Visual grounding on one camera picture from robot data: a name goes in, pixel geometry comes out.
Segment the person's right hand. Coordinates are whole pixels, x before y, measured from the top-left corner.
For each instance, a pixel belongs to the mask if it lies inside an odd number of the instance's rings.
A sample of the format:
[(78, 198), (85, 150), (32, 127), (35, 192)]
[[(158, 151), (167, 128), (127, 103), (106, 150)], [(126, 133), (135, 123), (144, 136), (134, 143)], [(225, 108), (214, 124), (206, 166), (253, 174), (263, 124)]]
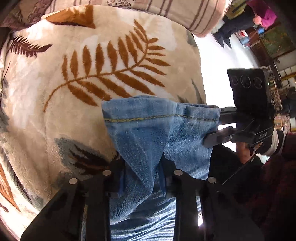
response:
[(246, 143), (236, 143), (236, 155), (242, 164), (247, 163), (254, 154), (251, 154)]

